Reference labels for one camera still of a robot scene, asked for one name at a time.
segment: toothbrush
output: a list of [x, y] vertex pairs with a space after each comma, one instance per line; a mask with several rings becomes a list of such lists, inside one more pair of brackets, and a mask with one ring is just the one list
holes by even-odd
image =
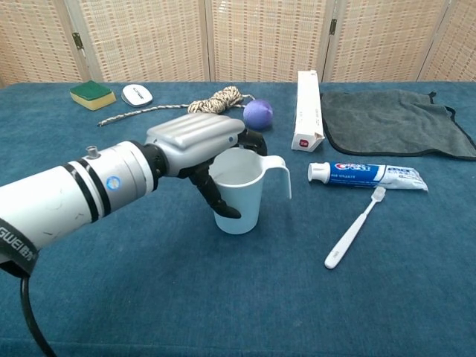
[[378, 186], [373, 191], [372, 202], [368, 205], [367, 209], [354, 221], [349, 229], [347, 229], [347, 232], [345, 232], [345, 234], [342, 236], [342, 238], [340, 238], [340, 240], [327, 256], [326, 260], [324, 261], [326, 268], [334, 269], [335, 266], [339, 264], [347, 249], [349, 249], [350, 245], [352, 244], [352, 241], [354, 238], [356, 238], [358, 231], [364, 224], [367, 215], [372, 210], [375, 203], [381, 202], [384, 197], [385, 189], [381, 186]]

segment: yellow sponge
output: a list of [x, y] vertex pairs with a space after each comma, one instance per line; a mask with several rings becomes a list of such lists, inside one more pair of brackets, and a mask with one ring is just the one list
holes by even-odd
[[89, 110], [97, 110], [116, 101], [116, 96], [111, 89], [93, 80], [73, 87], [69, 91], [75, 102]]

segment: white box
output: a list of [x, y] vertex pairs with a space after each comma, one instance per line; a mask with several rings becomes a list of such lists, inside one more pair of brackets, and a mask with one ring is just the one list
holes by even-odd
[[314, 151], [324, 140], [318, 73], [298, 71], [297, 75], [298, 96], [291, 149]]

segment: toothpaste tube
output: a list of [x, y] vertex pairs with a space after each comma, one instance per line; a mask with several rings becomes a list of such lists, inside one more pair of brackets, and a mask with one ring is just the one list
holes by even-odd
[[411, 167], [367, 164], [342, 164], [339, 162], [311, 163], [307, 170], [309, 181], [320, 180], [324, 184], [345, 184], [356, 187], [375, 187], [425, 190], [426, 183]]

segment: computer mouse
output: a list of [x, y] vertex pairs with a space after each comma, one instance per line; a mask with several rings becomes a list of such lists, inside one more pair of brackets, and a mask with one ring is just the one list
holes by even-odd
[[130, 106], [146, 106], [152, 102], [149, 90], [140, 84], [129, 84], [122, 90], [121, 98]]

